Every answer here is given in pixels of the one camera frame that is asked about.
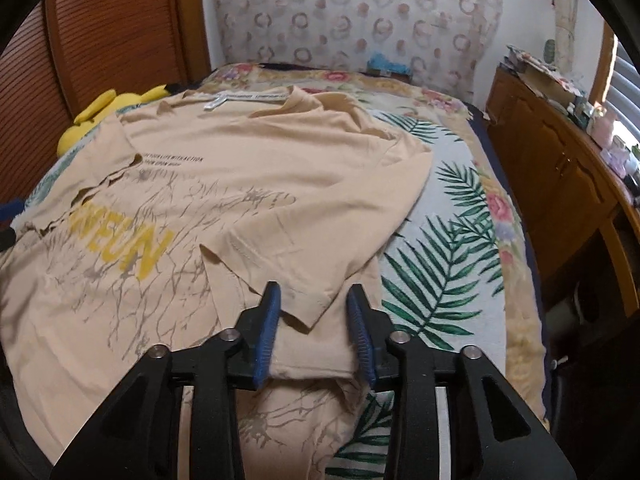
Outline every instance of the metal screw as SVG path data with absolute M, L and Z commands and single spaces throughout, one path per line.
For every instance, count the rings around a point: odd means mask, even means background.
M 395 332 L 392 332 L 391 336 L 389 337 L 391 338 L 391 341 L 398 344 L 408 343 L 409 339 L 411 339 L 411 336 L 408 335 L 407 332 L 403 332 L 402 330 L 396 330 Z
M 163 344 L 153 345 L 149 350 L 146 351 L 149 357 L 153 359 L 159 359 L 164 357 L 169 353 L 169 349 Z
M 220 339 L 222 341 L 235 341 L 240 337 L 240 333 L 235 328 L 225 328 L 220 332 Z
M 474 345 L 465 346 L 462 349 L 462 353 L 469 359 L 479 359 L 482 357 L 482 350 Z

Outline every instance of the yellow plush toy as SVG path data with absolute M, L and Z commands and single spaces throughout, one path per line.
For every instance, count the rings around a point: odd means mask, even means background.
M 149 103 L 157 99 L 162 99 L 163 97 L 168 97 L 169 95 L 164 85 L 156 86 L 142 95 L 116 95 L 115 90 L 107 90 L 95 98 L 87 108 L 82 110 L 74 119 L 74 125 L 62 134 L 62 137 L 60 137 L 58 141 L 58 158 L 68 152 L 78 140 L 89 133 L 89 130 L 107 115 L 114 113 L 114 111 L 124 108 L 125 106 Z

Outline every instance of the beige t-shirt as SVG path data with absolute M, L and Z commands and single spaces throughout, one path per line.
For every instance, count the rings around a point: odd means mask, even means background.
M 103 121 L 0 270 L 2 346 L 52 462 L 149 346 L 186 348 L 233 326 L 269 280 L 288 314 L 270 368 L 282 381 L 245 413 L 241 400 L 241 427 L 303 397 L 315 417 L 290 412 L 264 441 L 248 432 L 245 461 L 312 478 L 349 437 L 361 391 L 344 296 L 362 282 L 379 304 L 376 253 L 421 192 L 431 153 L 344 94 L 292 88 L 282 105 L 206 110 L 211 99 L 187 92 Z M 307 381 L 312 394 L 292 395 L 288 379 L 334 381 L 340 394 Z M 300 442 L 302 458 L 282 463 Z

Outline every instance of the wooden desk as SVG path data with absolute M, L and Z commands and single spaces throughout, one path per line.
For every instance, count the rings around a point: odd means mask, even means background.
M 518 78 L 498 69 L 487 103 L 489 136 L 536 253 L 543 291 L 578 276 L 598 235 L 615 271 L 624 313 L 639 309 L 640 214 L 591 138 Z

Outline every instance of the cabinet handle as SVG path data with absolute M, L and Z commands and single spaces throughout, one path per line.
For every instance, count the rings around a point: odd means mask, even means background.
M 571 165 L 571 159 L 565 158 L 564 165 L 562 166 L 562 170 L 560 170 L 560 178 L 564 177 L 564 172 Z
M 562 152 L 562 155 L 560 155 L 560 158 L 558 158 L 558 161 L 556 162 L 556 171 L 560 171 L 560 168 L 566 161 L 567 161 L 566 153 Z

